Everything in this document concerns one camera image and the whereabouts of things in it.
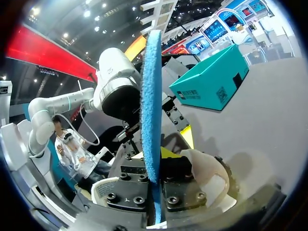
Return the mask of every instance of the cardboard box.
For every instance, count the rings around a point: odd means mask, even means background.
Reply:
[[[248,71],[238,46],[233,44],[198,63],[169,87],[182,104],[221,111]]]

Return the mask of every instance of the person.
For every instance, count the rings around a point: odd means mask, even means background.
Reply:
[[[55,127],[56,140],[54,143],[60,163],[69,167],[82,176],[78,186],[91,193],[92,185],[108,177],[111,165],[97,160],[97,158],[85,150],[84,139],[72,129],[63,129],[60,117],[56,115],[52,119]]]

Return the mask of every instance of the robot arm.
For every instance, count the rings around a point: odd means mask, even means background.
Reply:
[[[29,116],[32,123],[28,147],[30,152],[39,156],[44,152],[49,138],[54,133],[52,116],[64,113],[79,107],[82,103],[87,112],[93,111],[94,89],[87,88],[81,91],[59,95],[51,98],[35,98],[29,104]]]
[[[28,111],[32,123],[28,147],[40,156],[54,133],[52,116],[84,105],[86,112],[104,111],[127,122],[139,119],[134,111],[140,106],[140,73],[117,48],[106,49],[99,58],[96,89],[87,88],[51,98],[36,98]]]

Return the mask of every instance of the white shirt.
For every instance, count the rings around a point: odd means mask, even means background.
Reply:
[[[67,133],[71,133],[73,139],[65,144],[63,137]],[[78,133],[74,132],[72,129],[68,129],[63,131],[61,137],[56,137],[54,147],[60,163],[65,167],[71,165],[78,174],[82,175],[83,178],[86,179],[96,167],[98,159],[82,147],[82,142],[83,139],[78,135]],[[62,146],[64,155],[59,153],[57,148],[58,145]]]

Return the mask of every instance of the blue sponge pad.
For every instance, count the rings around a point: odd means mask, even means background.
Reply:
[[[146,170],[152,183],[156,223],[160,222],[159,192],[160,137],[162,118],[161,32],[153,30],[143,59],[141,91],[141,138]]]

